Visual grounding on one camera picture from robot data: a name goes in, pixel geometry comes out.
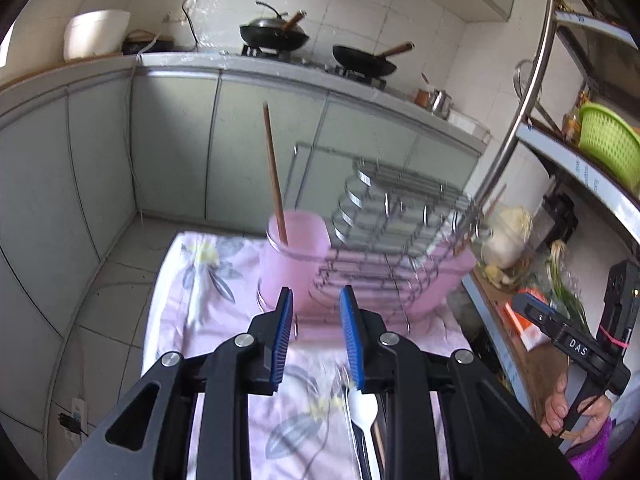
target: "stainless steel rod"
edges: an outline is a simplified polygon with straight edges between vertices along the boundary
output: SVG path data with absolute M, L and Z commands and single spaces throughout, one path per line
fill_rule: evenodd
M 536 98 L 540 92 L 540 86 L 542 85 L 542 79 L 545 75 L 546 65 L 549 61 L 551 46 L 554 42 L 554 34 L 556 33 L 556 22 L 554 19 L 556 11 L 555 7 L 556 0 L 546 0 L 545 21 L 542 33 L 540 34 L 536 57 L 533 60 L 533 69 L 529 84 L 520 99 L 520 105 L 518 106 L 516 115 L 511 121 L 509 132 L 507 133 L 507 136 L 504 137 L 500 150 L 498 151 L 498 155 L 494 158 L 494 161 L 489 167 L 489 171 L 482 180 L 482 184 L 474 196 L 476 211 L 478 212 L 482 210 L 484 204 L 489 199 L 491 193 L 495 189 L 495 186 L 498 184 L 498 180 L 504 173 L 511 155 L 513 155 L 513 150 L 515 150 L 518 143 L 518 137 L 516 136 L 518 126 L 522 120 L 531 113 L 534 105 L 536 104 Z M 467 216 L 467 218 L 463 220 L 464 223 L 461 227 L 466 230 L 472 220 L 472 218 Z

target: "countertop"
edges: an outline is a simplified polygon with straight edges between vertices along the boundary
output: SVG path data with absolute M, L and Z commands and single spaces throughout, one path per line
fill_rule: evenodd
M 116 56 L 88 59 L 68 66 L 39 73 L 25 80 L 8 84 L 0 91 L 0 116 L 18 105 L 48 91 L 94 78 L 103 74 L 126 72 L 133 67 L 135 56 Z M 436 117 L 412 101 L 399 98 L 388 91 L 381 91 L 318 68 L 288 64 L 271 59 L 221 56 L 214 53 L 171 52 L 143 54 L 138 65 L 142 70 L 167 72 L 218 72 L 255 75 L 312 86 L 333 92 L 356 101 L 391 111 L 411 121 L 420 123 L 432 132 L 439 133 L 460 143 L 478 155 L 482 155 L 486 145 L 482 140 Z
M 520 335 L 502 308 L 502 305 L 511 299 L 512 294 L 496 289 L 481 276 L 477 269 L 474 269 L 469 277 L 477 287 L 484 301 L 483 305 L 476 304 L 476 308 L 485 308 L 493 321 L 492 324 L 497 329 L 492 333 L 492 331 L 489 330 L 490 327 L 485 322 L 494 347 L 496 347 L 498 351 L 498 345 L 506 346 L 506 351 L 510 355 L 511 363 L 516 368 L 515 370 L 511 370 L 511 374 L 509 370 L 505 370 L 505 373 L 511 376 L 510 379 L 512 383 L 513 378 L 518 378 L 522 381 L 522 386 L 529 400 L 531 416 L 533 416 L 535 420 L 542 420 L 542 416 L 545 413 L 545 400 L 553 393 L 558 376 L 566 371 L 568 363 L 567 356 L 551 343 L 540 345 L 527 352 L 527 349 L 524 348 L 522 340 L 520 339 Z M 513 386 L 514 389 L 517 390 L 518 385 L 514 384 Z

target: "floral tablecloth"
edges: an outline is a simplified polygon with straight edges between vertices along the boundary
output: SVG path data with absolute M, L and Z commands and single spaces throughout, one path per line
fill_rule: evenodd
M 213 351 L 245 332 L 256 302 L 260 248 L 265 242 L 200 233 L 179 234 L 162 264 L 148 316 L 143 372 L 165 352 L 185 357 Z M 249 400 L 252 476 L 255 479 L 358 478 L 341 394 L 346 352 L 339 327 L 322 342 L 301 328 L 290 342 L 284 379 L 273 397 Z M 445 304 L 412 323 L 410 337 L 421 349 L 449 356 L 468 348 Z M 202 398 L 196 406 L 188 475 L 195 478 Z M 444 433 L 437 403 L 442 478 L 448 478 Z

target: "finger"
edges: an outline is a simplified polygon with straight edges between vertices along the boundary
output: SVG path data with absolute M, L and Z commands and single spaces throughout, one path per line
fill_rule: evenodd
M 553 409 L 551 405 L 552 398 L 552 396 L 547 397 L 545 401 L 545 420 L 552 430 L 559 431 L 562 428 L 562 417 L 560 417 L 556 413 L 556 410 Z
M 566 390 L 566 374 L 560 374 L 558 380 L 556 381 L 556 392 L 559 394 L 564 394 Z
M 566 397 L 564 393 L 556 393 L 551 397 L 551 408 L 556 412 L 560 418 L 565 418 L 566 414 L 569 413 L 569 406 L 566 402 Z
M 580 403 L 578 410 L 583 410 L 586 406 L 589 405 L 592 400 L 593 397 L 591 397 L 591 399 L 585 399 Z M 583 415 L 594 416 L 599 420 L 607 420 L 610 411 L 611 401 L 609 400 L 609 397 L 602 395 L 591 406 L 589 406 L 589 408 L 583 413 Z
M 540 423 L 540 428 L 542 428 L 542 431 L 545 432 L 546 436 L 551 436 L 553 434 L 553 430 L 546 419 Z
M 580 409 L 583 410 L 588 404 L 589 399 L 586 399 L 580 404 Z M 584 412 L 585 416 L 589 416 L 590 419 L 584 429 L 578 435 L 578 438 L 574 441 L 574 444 L 580 444 L 581 442 L 587 442 L 595 437 L 598 432 L 604 426 L 607 421 L 607 417 L 611 411 L 611 401 L 606 396 L 600 396 L 588 410 Z
M 590 441 L 602 429 L 606 420 L 606 418 L 604 418 L 604 420 L 597 420 L 594 416 L 592 416 L 587 422 L 587 425 L 582 429 L 578 437 L 574 440 L 572 446 Z

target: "gas stove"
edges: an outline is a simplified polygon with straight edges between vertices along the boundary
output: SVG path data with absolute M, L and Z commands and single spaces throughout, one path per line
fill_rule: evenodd
M 353 70 L 347 70 L 341 65 L 323 64 L 310 59 L 295 57 L 295 56 L 292 56 L 290 52 L 273 51 L 273 50 L 265 51 L 258 47 L 252 47 L 245 44 L 242 46 L 241 56 L 259 57 L 261 59 L 273 59 L 275 61 L 280 61 L 282 63 L 289 63 L 293 65 L 300 65 L 300 66 L 306 66 L 309 68 L 315 68 L 316 70 L 322 70 L 324 72 L 327 72 L 328 74 L 334 74 L 334 75 L 343 77 L 345 79 L 350 79 L 351 81 L 362 83 L 367 86 L 377 88 L 378 90 L 384 90 L 386 87 L 386 81 L 382 78 L 370 77 L 364 74 L 360 74 L 358 72 L 354 72 Z

